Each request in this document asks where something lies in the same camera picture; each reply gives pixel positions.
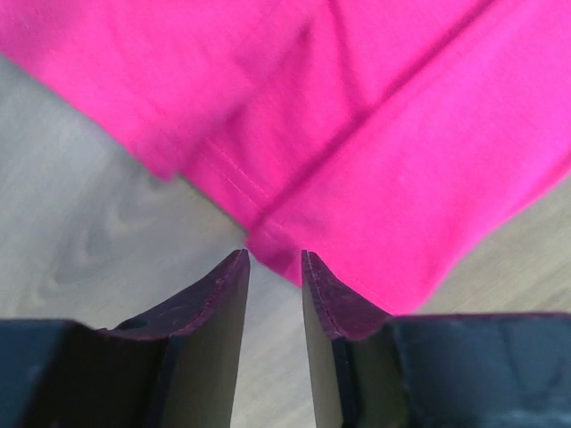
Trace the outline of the pink t shirt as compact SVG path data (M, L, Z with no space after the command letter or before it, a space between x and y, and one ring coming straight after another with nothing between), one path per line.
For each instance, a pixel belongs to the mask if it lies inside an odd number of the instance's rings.
M1 51L392 314L570 171L567 1L4 1Z

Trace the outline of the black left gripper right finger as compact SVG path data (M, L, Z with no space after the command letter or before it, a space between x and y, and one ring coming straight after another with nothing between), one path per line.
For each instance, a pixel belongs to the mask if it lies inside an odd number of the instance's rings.
M567 427L567 313L393 316L302 253L319 427Z

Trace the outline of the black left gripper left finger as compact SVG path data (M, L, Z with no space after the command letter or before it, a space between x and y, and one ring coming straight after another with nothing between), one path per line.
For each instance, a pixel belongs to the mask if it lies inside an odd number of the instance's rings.
M3 320L2 426L229 426L249 274L248 253L234 251L112 329Z

